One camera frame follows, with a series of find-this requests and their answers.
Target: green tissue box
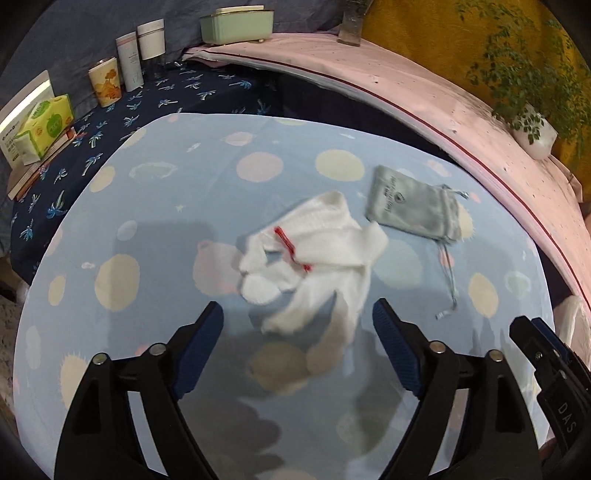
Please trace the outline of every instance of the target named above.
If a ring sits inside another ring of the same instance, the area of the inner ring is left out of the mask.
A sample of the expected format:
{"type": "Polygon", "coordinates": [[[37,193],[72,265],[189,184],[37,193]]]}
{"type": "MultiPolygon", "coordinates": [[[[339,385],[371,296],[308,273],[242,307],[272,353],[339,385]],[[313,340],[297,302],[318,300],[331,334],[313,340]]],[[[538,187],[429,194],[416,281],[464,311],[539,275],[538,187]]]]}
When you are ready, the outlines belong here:
{"type": "Polygon", "coordinates": [[[265,40],[273,33],[273,10],[262,5],[219,8],[201,17],[201,37],[211,45],[265,40]]]}

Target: potted plant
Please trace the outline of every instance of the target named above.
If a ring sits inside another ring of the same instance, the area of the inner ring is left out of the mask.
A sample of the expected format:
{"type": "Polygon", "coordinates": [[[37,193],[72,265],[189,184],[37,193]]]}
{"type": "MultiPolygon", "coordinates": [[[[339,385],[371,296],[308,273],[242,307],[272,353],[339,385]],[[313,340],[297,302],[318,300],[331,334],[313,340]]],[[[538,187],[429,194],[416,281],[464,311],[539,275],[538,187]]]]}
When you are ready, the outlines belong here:
{"type": "Polygon", "coordinates": [[[567,57],[574,49],[569,36],[556,20],[551,29],[552,61],[528,48],[526,33],[535,31],[533,21],[519,7],[489,0],[460,0],[456,11],[496,21],[497,32],[488,35],[481,61],[467,73],[473,85],[483,83],[494,100],[492,115],[505,121],[514,138],[534,159],[546,158],[558,135],[576,142],[577,156],[584,146],[584,131],[591,125],[591,102],[583,86],[591,79],[583,64],[577,71],[567,57]]]}

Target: book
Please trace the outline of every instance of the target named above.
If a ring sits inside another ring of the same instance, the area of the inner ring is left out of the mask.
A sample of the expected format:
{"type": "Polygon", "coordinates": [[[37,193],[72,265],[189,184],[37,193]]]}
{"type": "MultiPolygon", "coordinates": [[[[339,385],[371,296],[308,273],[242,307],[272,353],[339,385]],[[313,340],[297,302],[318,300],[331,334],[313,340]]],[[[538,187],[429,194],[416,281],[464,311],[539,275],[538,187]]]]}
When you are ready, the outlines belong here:
{"type": "Polygon", "coordinates": [[[23,119],[32,108],[43,100],[51,100],[55,95],[47,70],[40,73],[0,110],[0,150],[12,169],[19,165],[20,156],[14,137],[17,135],[23,119]]]}
{"type": "Polygon", "coordinates": [[[19,162],[8,177],[8,198],[20,200],[26,195],[29,188],[41,176],[41,169],[47,168],[52,160],[66,148],[76,137],[76,130],[70,127],[47,150],[45,156],[31,165],[23,165],[19,162]]]}

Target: green leaves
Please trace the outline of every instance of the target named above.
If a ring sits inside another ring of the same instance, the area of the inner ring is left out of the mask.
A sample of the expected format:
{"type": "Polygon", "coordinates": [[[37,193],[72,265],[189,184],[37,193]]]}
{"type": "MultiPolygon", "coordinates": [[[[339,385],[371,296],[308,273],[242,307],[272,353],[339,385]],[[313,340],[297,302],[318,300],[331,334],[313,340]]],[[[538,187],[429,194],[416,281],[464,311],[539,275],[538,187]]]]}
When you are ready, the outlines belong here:
{"type": "Polygon", "coordinates": [[[559,137],[576,141],[577,152],[582,153],[591,126],[591,102],[583,89],[591,72],[587,65],[581,73],[571,64],[565,50],[574,45],[560,23],[554,19],[544,23],[551,29],[550,48],[558,59],[550,63],[542,52],[528,47],[527,34],[536,29],[521,8],[491,0],[460,0],[456,11],[462,21],[478,14],[497,23],[496,31],[486,38],[482,62],[474,62],[466,74],[472,85],[483,83],[491,90],[492,115],[513,129],[523,129],[530,143],[539,139],[547,118],[559,137]]]}

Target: tissue box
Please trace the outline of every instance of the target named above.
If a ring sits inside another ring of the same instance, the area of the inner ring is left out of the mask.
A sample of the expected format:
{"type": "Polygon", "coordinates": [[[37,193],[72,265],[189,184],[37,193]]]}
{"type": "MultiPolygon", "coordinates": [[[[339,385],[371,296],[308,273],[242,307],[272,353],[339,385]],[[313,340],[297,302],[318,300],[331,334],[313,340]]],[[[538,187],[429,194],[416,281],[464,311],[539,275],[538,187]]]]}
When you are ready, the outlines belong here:
{"type": "Polygon", "coordinates": [[[14,137],[23,164],[39,161],[72,120],[74,113],[67,95],[37,103],[14,137]]]}
{"type": "Polygon", "coordinates": [[[201,17],[201,37],[211,45],[264,40],[273,33],[273,13],[262,5],[219,8],[201,17]]]}

